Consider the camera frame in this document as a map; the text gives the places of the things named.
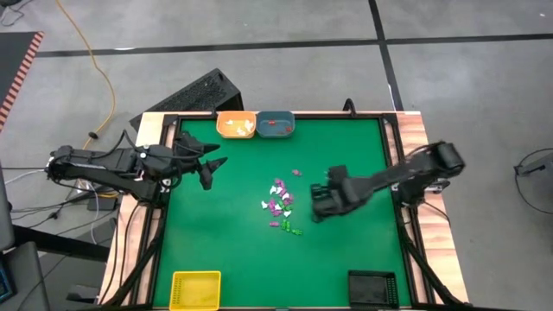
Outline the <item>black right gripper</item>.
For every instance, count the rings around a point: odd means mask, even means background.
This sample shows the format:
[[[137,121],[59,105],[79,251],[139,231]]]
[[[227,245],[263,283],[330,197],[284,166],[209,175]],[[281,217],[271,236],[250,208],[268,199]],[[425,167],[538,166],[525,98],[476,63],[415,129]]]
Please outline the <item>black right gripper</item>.
[[[327,185],[311,184],[312,198],[321,201],[312,203],[312,220],[321,223],[324,219],[345,215],[363,206],[372,197],[372,190],[363,178],[350,177],[345,165],[331,167],[327,172]]]

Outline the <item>black perforated case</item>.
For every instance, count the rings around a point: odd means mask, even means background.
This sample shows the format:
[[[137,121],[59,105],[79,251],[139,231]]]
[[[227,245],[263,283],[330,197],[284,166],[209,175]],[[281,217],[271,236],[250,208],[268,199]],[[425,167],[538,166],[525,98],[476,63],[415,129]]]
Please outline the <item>black perforated case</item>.
[[[218,68],[169,95],[146,112],[243,111],[241,91]]]

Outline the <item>wooden table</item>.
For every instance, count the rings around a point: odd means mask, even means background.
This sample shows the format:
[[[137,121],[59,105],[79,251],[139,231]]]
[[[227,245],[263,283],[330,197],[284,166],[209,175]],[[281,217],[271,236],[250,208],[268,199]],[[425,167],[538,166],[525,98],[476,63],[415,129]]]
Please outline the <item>wooden table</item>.
[[[419,111],[361,111],[361,117],[389,117],[385,123],[385,142],[391,148],[392,161],[411,152],[428,142],[428,137]],[[176,117],[211,118],[208,111],[145,112],[137,132],[136,142],[150,144],[162,142],[172,144],[176,133]],[[467,302],[467,291],[461,266],[458,261],[450,225],[445,219],[446,206],[440,194],[428,193],[426,202],[414,215],[412,209],[403,211],[408,220],[417,220],[418,224],[408,230],[410,238],[418,239],[418,245],[426,257],[429,266],[444,286],[456,298]],[[138,262],[142,243],[149,244],[160,224],[161,213],[138,206],[137,201],[125,195],[119,207],[117,219],[118,231],[113,235],[110,254],[106,264],[104,279],[99,291],[99,301],[112,298],[119,284],[130,274]]]

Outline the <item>orange plastic bin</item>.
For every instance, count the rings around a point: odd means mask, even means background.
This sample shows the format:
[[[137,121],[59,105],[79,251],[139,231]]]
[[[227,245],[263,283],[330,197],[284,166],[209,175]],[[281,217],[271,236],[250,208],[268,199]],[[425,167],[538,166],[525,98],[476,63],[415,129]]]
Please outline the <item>orange plastic bin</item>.
[[[226,125],[226,121],[232,120],[233,125]],[[254,131],[249,132],[245,126],[245,120],[250,120]],[[216,120],[216,131],[226,139],[248,139],[252,138],[256,131],[257,113],[254,111],[221,111]],[[247,136],[240,136],[236,129],[241,127]]]

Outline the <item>black mesh basket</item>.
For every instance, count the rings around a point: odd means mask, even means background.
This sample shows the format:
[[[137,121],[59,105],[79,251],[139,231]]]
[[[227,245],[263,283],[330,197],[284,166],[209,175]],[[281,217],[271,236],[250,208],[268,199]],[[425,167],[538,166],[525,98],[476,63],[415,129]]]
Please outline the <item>black mesh basket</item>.
[[[349,270],[349,306],[356,309],[397,309],[399,298],[393,272]]]

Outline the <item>blue plastic bin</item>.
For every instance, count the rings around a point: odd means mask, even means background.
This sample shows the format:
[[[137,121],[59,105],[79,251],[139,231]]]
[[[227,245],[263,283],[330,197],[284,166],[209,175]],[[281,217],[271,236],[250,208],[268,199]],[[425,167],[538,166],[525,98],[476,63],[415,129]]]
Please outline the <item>blue plastic bin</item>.
[[[275,125],[269,125],[270,120],[275,121]],[[295,115],[291,111],[260,111],[257,113],[256,132],[262,138],[286,138],[292,135],[296,126]],[[292,127],[291,132],[285,130],[286,127]]]

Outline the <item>yellow mesh basket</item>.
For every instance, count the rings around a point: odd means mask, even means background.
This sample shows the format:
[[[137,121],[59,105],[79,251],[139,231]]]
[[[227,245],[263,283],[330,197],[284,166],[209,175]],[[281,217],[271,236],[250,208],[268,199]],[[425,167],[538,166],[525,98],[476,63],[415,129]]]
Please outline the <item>yellow mesh basket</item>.
[[[170,311],[218,311],[221,272],[217,270],[177,271],[170,290]]]

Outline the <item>black mat orange striped edge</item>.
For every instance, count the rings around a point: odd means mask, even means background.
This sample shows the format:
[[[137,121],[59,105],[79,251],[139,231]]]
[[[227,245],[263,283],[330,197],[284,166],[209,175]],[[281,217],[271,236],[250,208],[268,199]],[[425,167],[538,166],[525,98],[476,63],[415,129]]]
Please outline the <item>black mat orange striped edge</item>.
[[[42,31],[0,33],[0,133],[43,38]]]

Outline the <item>black floor bar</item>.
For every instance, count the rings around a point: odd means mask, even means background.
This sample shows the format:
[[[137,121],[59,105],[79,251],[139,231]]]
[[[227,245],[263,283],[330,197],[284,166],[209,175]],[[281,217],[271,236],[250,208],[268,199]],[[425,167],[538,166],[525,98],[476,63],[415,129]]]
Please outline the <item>black floor bar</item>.
[[[14,225],[13,230],[15,236],[14,246],[33,242],[38,251],[98,262],[106,262],[110,254],[108,247],[78,239],[64,238],[19,225]]]

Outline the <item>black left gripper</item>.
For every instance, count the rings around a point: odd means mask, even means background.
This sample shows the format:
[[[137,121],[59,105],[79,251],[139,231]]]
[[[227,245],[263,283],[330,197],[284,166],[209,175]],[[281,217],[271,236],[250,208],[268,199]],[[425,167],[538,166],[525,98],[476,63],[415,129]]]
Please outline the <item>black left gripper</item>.
[[[201,176],[214,173],[218,168],[228,160],[227,157],[221,157],[214,160],[206,160],[204,164],[200,162],[203,155],[213,152],[220,148],[216,143],[203,143],[188,131],[183,131],[175,140],[175,155],[177,172],[180,174],[198,173]]]

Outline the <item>black table foot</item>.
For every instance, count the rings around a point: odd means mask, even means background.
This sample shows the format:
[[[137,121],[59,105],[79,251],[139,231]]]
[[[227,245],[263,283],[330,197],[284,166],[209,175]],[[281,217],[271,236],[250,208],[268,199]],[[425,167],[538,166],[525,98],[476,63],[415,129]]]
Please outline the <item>black table foot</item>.
[[[67,291],[66,300],[95,304],[99,298],[100,288],[82,284],[72,284]]]

